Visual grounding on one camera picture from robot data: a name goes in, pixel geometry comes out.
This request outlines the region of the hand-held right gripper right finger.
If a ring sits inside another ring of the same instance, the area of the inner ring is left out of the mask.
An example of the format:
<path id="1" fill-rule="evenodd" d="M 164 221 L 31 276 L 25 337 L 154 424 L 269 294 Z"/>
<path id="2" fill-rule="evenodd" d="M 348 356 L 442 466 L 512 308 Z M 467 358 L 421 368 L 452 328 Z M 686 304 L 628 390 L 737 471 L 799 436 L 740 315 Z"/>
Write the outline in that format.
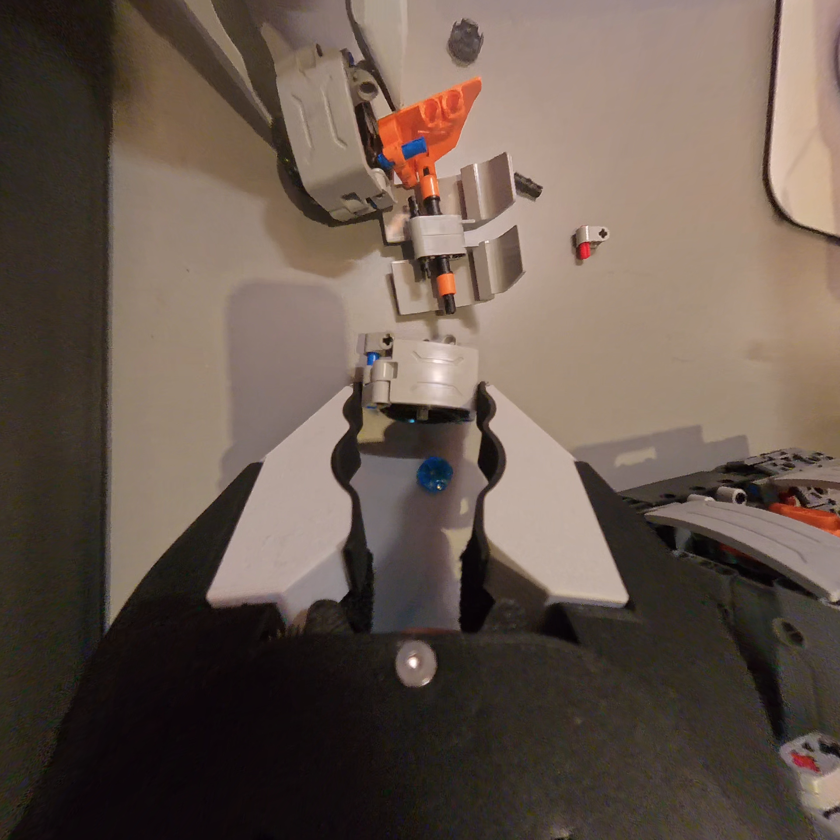
<path id="1" fill-rule="evenodd" d="M 476 426 L 486 484 L 460 556 L 460 629 L 487 627 L 494 608 L 539 628 L 556 605 L 626 607 L 630 595 L 572 454 L 485 382 L 476 388 Z"/>

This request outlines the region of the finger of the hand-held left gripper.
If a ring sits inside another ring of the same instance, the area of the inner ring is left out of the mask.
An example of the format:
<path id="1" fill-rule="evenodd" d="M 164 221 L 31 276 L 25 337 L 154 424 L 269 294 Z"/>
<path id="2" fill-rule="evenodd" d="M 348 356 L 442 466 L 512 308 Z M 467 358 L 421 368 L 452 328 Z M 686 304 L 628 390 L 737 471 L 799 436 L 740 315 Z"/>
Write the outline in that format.
<path id="1" fill-rule="evenodd" d="M 149 1 L 148 24 L 253 130 L 272 130 L 277 73 L 246 2 Z"/>
<path id="2" fill-rule="evenodd" d="M 378 94 L 374 111 L 397 111 L 422 97 L 422 79 L 413 66 L 411 2 L 348 1 L 347 15 Z"/>

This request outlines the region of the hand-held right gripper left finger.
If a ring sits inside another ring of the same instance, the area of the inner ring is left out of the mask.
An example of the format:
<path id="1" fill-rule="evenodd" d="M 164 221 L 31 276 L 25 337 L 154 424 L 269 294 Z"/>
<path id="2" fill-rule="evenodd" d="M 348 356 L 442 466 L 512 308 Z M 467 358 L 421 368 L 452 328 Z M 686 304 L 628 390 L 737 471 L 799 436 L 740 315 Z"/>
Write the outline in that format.
<path id="1" fill-rule="evenodd" d="M 263 458 L 206 594 L 211 606 L 273 604 L 291 621 L 331 600 L 353 629 L 371 630 L 373 559 L 352 486 L 362 422 L 361 387 L 346 386 Z"/>

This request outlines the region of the grey orange brick wheel assembly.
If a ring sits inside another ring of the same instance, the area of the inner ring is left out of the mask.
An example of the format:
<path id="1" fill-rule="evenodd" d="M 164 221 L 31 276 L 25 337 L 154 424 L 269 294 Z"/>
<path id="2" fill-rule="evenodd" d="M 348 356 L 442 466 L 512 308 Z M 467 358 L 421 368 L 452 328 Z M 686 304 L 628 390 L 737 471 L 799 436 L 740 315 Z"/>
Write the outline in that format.
<path id="1" fill-rule="evenodd" d="M 441 176 L 482 90 L 473 77 L 377 117 L 381 86 L 346 50 L 299 49 L 278 69 L 278 159 L 314 208 L 338 225 L 370 217 L 400 248 L 390 279 L 403 317 L 452 315 L 491 301 L 524 274 L 518 227 L 478 240 L 516 202 L 509 154 Z"/>

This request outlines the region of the small grey brick hinge assembly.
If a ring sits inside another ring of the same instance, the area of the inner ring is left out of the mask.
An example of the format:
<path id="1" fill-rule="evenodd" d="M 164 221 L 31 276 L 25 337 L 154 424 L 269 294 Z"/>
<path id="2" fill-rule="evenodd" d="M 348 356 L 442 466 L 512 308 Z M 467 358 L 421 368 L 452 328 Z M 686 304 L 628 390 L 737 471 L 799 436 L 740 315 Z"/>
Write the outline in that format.
<path id="1" fill-rule="evenodd" d="M 366 408 L 404 424 L 462 424 L 476 411 L 479 383 L 477 350 L 441 340 L 398 338 L 391 332 L 368 332 L 361 400 Z"/>

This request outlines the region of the black round brick connector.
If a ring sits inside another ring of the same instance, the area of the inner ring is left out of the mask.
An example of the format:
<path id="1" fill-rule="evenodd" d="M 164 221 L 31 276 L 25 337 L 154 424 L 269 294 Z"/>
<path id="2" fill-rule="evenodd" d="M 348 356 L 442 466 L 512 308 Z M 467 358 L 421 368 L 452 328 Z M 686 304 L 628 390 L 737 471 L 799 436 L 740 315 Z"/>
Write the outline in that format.
<path id="1" fill-rule="evenodd" d="M 474 64 L 482 50 L 484 35 L 477 22 L 463 17 L 454 22 L 447 41 L 450 57 L 462 66 Z"/>

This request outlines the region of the grey orange tracked brick robot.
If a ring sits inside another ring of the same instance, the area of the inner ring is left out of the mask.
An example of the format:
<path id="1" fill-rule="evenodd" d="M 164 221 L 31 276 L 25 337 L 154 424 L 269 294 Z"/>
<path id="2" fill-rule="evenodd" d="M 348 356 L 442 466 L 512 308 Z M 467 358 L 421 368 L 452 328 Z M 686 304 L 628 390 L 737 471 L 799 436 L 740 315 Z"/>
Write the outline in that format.
<path id="1" fill-rule="evenodd" d="M 708 571 L 802 808 L 838 838 L 838 458 L 776 449 L 621 496 Z"/>

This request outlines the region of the white document stand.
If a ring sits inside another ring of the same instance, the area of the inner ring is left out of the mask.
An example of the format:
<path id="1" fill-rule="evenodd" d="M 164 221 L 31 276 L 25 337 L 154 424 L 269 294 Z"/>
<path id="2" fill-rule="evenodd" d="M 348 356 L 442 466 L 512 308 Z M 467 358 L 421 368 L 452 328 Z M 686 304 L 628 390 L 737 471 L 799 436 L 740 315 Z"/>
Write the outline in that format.
<path id="1" fill-rule="evenodd" d="M 775 3 L 763 174 L 784 218 L 838 242 L 838 1 Z"/>

